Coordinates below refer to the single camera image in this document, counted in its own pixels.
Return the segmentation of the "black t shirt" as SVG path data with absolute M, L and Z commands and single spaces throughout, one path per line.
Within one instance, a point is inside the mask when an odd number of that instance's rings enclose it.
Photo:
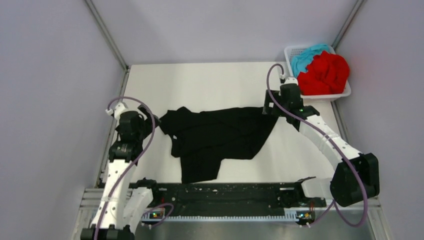
M 218 177 L 222 160 L 251 160 L 264 146 L 278 118 L 262 107 L 234 107 L 192 112 L 168 110 L 159 127 L 171 139 L 171 155 L 180 159 L 181 182 Z

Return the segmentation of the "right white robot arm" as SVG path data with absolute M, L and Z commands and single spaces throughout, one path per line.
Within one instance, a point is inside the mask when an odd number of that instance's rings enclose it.
M 380 194 L 378 158 L 349 145 L 325 123 L 316 108 L 304 105 L 297 83 L 286 81 L 278 90 L 267 89 L 262 112 L 285 118 L 317 147 L 334 170 L 330 178 L 303 180 L 293 192 L 297 205 L 307 206 L 313 198 L 325 198 L 348 207 Z

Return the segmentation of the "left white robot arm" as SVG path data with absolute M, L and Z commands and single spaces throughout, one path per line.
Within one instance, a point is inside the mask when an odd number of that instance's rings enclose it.
M 160 202 L 151 187 L 137 187 L 128 197 L 130 181 L 141 156 L 152 143 L 160 120 L 143 103 L 136 110 L 119 102 L 106 111 L 117 120 L 116 138 L 108 150 L 106 182 L 96 213 L 81 240 L 133 240 L 143 211 Z

